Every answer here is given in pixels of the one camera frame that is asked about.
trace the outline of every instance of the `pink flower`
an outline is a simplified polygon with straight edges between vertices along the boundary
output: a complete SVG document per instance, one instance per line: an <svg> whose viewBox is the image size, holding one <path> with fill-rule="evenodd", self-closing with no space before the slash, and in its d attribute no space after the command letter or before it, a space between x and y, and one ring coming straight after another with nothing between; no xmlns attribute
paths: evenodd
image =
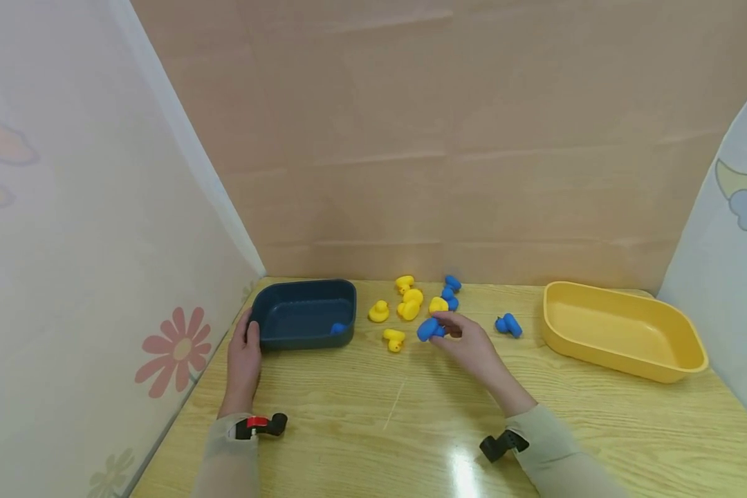
<svg viewBox="0 0 747 498"><path fill-rule="evenodd" d="M176 308L172 313L172 320L165 320L160 324L160 332L163 332L165 337L150 335L144 340L141 346L144 351L153 355L163 355L150 360L136 372L136 382L139 384L160 372L149 388L150 398L163 396L175 371L174 386L178 392L183 392L188 387L191 376L189 363L197 372L207 366L204 356L210 352L210 344L201 342L210 334L210 325L205 324L199 333L196 332L204 317L205 310L194 309L186 329L183 309Z"/></svg>

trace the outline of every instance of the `white curtain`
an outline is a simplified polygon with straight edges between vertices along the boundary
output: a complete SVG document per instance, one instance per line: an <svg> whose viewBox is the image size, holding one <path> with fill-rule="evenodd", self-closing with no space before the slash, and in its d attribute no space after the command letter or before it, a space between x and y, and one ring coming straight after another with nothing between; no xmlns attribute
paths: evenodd
<svg viewBox="0 0 747 498"><path fill-rule="evenodd" d="M747 408L747 103L705 177L658 298L697 325Z"/></svg>
<svg viewBox="0 0 747 498"><path fill-rule="evenodd" d="M127 496L263 272L128 9L0 0L0 497Z"/></svg>

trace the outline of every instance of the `yellow plastic tub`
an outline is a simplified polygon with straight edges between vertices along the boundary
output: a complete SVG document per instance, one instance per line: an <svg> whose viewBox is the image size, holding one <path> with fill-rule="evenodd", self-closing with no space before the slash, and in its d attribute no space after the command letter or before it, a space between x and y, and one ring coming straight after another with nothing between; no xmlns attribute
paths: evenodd
<svg viewBox="0 0 747 498"><path fill-rule="evenodd" d="M669 304L572 282L542 300L552 350L627 374L672 383L708 367L694 325Z"/></svg>

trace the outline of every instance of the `rubber duck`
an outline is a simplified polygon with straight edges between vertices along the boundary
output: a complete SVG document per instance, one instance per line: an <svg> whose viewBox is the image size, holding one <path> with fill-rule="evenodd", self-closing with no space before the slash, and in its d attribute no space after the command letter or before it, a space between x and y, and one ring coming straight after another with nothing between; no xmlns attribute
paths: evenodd
<svg viewBox="0 0 747 498"><path fill-rule="evenodd" d="M419 288L411 288L407 290L407 292L404 293L404 297L401 298L402 303L406 303L407 301L417 301L420 306L423 304L423 293Z"/></svg>
<svg viewBox="0 0 747 498"><path fill-rule="evenodd" d="M435 311L448 311L448 301L435 295L430 302L428 302L428 313L432 314Z"/></svg>
<svg viewBox="0 0 747 498"><path fill-rule="evenodd" d="M438 322L434 317L426 320L418 327L418 338L421 342L428 341L433 335L440 337L445 335L445 329L443 329L440 322Z"/></svg>
<svg viewBox="0 0 747 498"><path fill-rule="evenodd" d="M441 297L445 299L445 302L448 303L448 309L451 311L456 311L459 307L459 299L457 299L454 295L454 291L446 285L445 288L443 288L443 292L441 293Z"/></svg>
<svg viewBox="0 0 747 498"><path fill-rule="evenodd" d="M343 332L345 331L346 331L346 325L332 324L332 329L330 330L329 335L343 334Z"/></svg>
<svg viewBox="0 0 747 498"><path fill-rule="evenodd" d="M398 293L401 295L404 295L412 285L415 285L415 277L412 277L412 275L396 278L396 288L398 288Z"/></svg>
<svg viewBox="0 0 747 498"><path fill-rule="evenodd" d="M522 335L522 328L511 313L505 314L503 318L499 316L498 320L495 320L495 330L501 334L511 334L515 339Z"/></svg>
<svg viewBox="0 0 747 498"><path fill-rule="evenodd" d="M384 322L388 316L390 316L390 310L387 307L387 301L378 300L368 311L368 320L375 324Z"/></svg>
<svg viewBox="0 0 747 498"><path fill-rule="evenodd" d="M407 301L406 303L399 303L396 312L401 318L411 322L415 320L418 312L421 310L421 305L417 301Z"/></svg>
<svg viewBox="0 0 747 498"><path fill-rule="evenodd" d="M382 337L387 340L387 348L394 353L398 353L401 351L401 346L404 345L407 335L396 329L385 329L382 332Z"/></svg>
<svg viewBox="0 0 747 498"><path fill-rule="evenodd" d="M445 276L445 284L454 291L454 294L458 293L459 289L462 289L462 283L459 282L458 279L453 275Z"/></svg>

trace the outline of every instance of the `yellow rubber duck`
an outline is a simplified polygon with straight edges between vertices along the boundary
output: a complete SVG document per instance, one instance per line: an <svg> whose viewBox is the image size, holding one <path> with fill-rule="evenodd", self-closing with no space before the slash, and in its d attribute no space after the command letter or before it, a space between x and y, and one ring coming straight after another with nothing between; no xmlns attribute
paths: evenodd
<svg viewBox="0 0 747 498"><path fill-rule="evenodd" d="M407 335L396 329L385 329L382 332L382 337L387 340L387 348L394 353L398 353L401 351L401 345L404 344Z"/></svg>
<svg viewBox="0 0 747 498"><path fill-rule="evenodd" d="M431 315L432 313L435 313L435 311L448 311L448 301L435 295L435 297L433 297L428 303L428 313Z"/></svg>
<svg viewBox="0 0 747 498"><path fill-rule="evenodd" d="M423 293L419 288L411 288L407 290L407 292L404 293L404 297L401 298L402 303L406 303L407 301L417 301L420 306L423 304Z"/></svg>
<svg viewBox="0 0 747 498"><path fill-rule="evenodd" d="M384 322L388 316L390 316L390 310L387 307L387 301L378 300L368 311L368 320L375 324Z"/></svg>
<svg viewBox="0 0 747 498"><path fill-rule="evenodd" d="M399 303L396 312L401 318L411 322L415 320L418 312L421 310L421 305L417 301L407 301L406 303Z"/></svg>
<svg viewBox="0 0 747 498"><path fill-rule="evenodd" d="M412 275L396 278L396 288L398 288L398 293L401 295L404 295L412 285L415 285L415 277L412 277Z"/></svg>

